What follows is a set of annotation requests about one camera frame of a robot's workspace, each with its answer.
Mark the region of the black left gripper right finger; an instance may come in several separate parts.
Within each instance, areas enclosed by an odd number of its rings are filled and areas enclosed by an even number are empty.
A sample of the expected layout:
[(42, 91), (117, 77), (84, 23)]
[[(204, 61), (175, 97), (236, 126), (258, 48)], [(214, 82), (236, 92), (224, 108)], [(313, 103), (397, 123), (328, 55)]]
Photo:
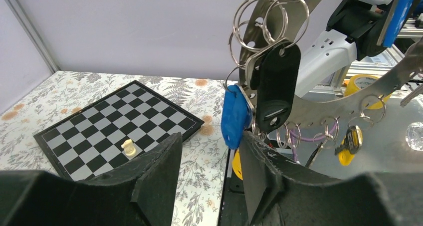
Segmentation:
[(239, 147), (252, 226), (420, 226), (422, 173), (336, 179), (279, 154), (245, 131)]

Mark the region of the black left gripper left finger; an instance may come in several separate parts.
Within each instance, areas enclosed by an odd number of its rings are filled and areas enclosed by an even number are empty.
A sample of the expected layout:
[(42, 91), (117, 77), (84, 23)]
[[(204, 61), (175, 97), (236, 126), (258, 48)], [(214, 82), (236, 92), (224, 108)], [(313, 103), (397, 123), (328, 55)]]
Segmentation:
[(0, 173), (3, 226), (169, 226), (183, 141), (174, 133), (154, 149), (89, 180), (46, 171)]

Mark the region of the yellow key tag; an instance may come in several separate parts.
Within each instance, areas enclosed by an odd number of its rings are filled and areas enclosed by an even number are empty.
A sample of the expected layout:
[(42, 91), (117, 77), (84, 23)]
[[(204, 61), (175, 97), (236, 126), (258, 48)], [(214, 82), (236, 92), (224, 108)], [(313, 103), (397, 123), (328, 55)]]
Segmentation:
[(358, 125), (347, 126), (345, 137), (340, 146), (335, 148), (334, 155), (338, 157), (342, 166), (351, 164), (355, 155), (360, 151), (363, 145), (363, 131)]

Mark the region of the blue key tag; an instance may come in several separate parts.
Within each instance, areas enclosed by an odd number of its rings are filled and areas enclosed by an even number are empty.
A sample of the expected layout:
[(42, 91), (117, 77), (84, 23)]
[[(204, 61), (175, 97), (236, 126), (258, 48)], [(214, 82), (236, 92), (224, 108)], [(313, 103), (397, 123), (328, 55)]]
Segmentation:
[(252, 111), (244, 92), (238, 84), (229, 85), (224, 94), (221, 133), (225, 144), (231, 150), (239, 148), (243, 131), (250, 127)]

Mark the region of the black car key fob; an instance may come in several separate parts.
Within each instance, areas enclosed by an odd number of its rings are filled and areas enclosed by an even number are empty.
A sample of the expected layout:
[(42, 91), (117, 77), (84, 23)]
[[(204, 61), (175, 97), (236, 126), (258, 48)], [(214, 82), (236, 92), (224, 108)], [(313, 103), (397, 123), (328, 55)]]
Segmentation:
[(262, 132), (282, 126), (292, 110), (301, 52), (283, 41), (271, 48), (259, 65), (255, 121)]

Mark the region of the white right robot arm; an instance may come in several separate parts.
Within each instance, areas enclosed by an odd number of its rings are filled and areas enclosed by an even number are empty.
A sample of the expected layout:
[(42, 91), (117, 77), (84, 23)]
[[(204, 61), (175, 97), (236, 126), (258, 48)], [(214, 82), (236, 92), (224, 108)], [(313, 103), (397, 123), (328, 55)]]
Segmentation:
[(391, 47), (419, 1), (342, 0), (302, 55), (295, 94), (302, 97), (334, 72)]

